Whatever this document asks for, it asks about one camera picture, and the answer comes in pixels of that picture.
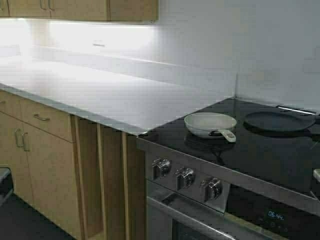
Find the robot base right corner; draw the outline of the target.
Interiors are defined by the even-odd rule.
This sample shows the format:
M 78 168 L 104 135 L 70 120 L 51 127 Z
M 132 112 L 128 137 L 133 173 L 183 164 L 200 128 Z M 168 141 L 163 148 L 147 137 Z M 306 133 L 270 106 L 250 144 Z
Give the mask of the robot base right corner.
M 314 169 L 311 184 L 312 193 L 319 199 L 320 198 L 320 169 Z

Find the robot base left corner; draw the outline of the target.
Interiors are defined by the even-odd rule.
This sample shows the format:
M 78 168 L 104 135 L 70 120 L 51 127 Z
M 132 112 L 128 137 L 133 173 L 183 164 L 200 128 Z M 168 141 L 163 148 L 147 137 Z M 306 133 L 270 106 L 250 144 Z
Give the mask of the robot base left corner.
M 7 167 L 0 168 L 0 205 L 2 206 L 14 192 L 12 172 Z

